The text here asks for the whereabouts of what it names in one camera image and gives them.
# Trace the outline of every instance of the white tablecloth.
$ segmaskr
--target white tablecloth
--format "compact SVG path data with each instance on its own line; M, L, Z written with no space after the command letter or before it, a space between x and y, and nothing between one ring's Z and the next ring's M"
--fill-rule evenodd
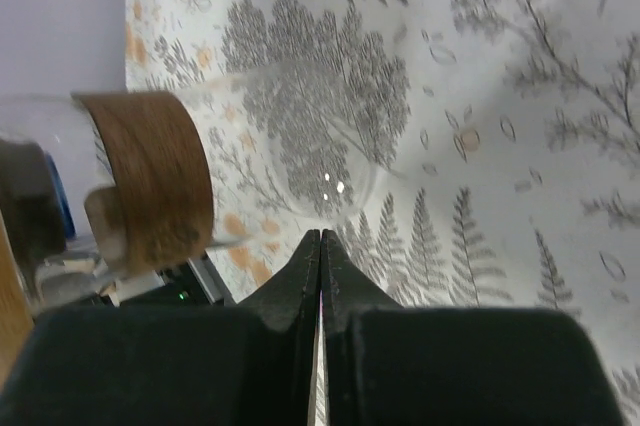
M640 425L636 3L127 0L128 86L184 86L246 69L257 52L365 78L384 98L380 162L393 174L337 228L354 261L406 305L574 315ZM223 146L256 155L251 133ZM208 147L222 170L242 167ZM263 227L283 227L261 205ZM234 296L266 281L309 226L212 253Z

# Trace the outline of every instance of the tablecloth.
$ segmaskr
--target tablecloth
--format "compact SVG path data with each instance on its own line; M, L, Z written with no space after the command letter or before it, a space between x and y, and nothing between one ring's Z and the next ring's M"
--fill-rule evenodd
M634 1L127 0L127 83L182 87L256 55L359 78L380 98L385 174L333 225L354 262L405 305L566 311L640 425ZM256 154L250 129L207 148L222 173L251 173L228 154ZM269 201L255 214L283 227ZM303 223L294 233L318 226ZM288 237L211 252L236 299L284 264L301 234Z

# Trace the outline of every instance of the wall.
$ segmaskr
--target wall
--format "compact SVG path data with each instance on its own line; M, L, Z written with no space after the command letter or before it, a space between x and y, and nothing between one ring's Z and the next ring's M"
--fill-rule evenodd
M0 0L0 95L123 89L125 0Z

